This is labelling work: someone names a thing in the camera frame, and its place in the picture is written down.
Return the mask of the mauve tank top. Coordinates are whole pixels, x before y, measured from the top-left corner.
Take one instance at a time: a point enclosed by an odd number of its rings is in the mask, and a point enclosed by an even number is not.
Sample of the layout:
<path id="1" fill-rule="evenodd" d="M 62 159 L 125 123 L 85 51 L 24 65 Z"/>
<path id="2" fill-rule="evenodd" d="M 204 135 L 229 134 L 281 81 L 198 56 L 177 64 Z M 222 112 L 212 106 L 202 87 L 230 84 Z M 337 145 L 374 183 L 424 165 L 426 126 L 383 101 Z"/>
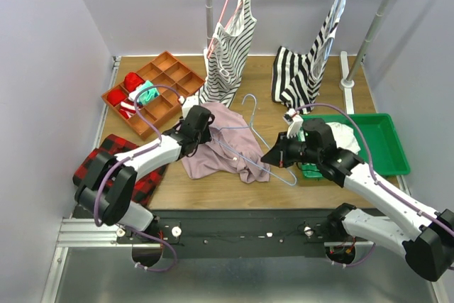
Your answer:
<path id="1" fill-rule="evenodd" d="M 270 166 L 260 161 L 263 152 L 242 115 L 218 102 L 201 105 L 214 115 L 209 126 L 211 140 L 198 146 L 190 158 L 182 159 L 187 175 L 201 179 L 218 171 L 239 175 L 242 182 L 268 182 Z"/>

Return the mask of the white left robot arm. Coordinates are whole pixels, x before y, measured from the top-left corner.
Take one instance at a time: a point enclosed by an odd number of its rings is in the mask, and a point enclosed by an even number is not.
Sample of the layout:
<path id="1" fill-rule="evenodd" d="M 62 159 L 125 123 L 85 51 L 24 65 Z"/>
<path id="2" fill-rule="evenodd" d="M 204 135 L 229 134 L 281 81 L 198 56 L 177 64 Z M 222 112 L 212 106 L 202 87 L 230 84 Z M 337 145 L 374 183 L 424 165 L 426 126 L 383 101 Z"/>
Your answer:
<path id="1" fill-rule="evenodd" d="M 209 126 L 214 119 L 208 109 L 195 105 L 151 143 L 116 155 L 100 152 L 77 186 L 76 203 L 92 213 L 96 222 L 126 226 L 139 241 L 151 242 L 157 234 L 155 216 L 133 202 L 136 182 L 163 165 L 195 154 L 199 145 L 211 140 Z"/>

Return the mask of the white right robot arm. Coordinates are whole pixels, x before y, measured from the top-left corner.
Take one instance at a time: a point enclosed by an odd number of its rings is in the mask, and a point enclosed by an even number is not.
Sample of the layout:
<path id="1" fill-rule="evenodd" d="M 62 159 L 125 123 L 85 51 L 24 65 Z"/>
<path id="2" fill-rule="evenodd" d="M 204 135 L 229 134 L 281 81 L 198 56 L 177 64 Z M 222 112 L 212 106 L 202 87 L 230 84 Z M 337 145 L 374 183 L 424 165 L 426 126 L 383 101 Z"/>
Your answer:
<path id="1" fill-rule="evenodd" d="M 372 241 L 403 257 L 425 280 L 436 282 L 453 269 L 453 212 L 436 211 L 379 176 L 359 155 L 337 145 L 331 127 L 319 118 L 298 123 L 304 140 L 280 132 L 263 163 L 289 167 L 317 166 L 327 180 L 364 197 L 386 219 L 343 204 L 329 216 L 327 234 L 334 240 L 354 236 Z"/>

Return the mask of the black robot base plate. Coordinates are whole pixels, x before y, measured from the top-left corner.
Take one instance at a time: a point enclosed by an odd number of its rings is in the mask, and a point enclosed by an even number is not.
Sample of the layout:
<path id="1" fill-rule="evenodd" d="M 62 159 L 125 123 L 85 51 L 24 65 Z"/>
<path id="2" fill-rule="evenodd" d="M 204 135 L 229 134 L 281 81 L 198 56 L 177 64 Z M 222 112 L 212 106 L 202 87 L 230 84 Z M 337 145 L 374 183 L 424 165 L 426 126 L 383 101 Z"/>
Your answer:
<path id="1" fill-rule="evenodd" d="M 332 209 L 156 210 L 145 232 L 173 249 L 171 258 L 334 257 L 352 263 L 371 243 L 345 236 L 328 221 Z"/>

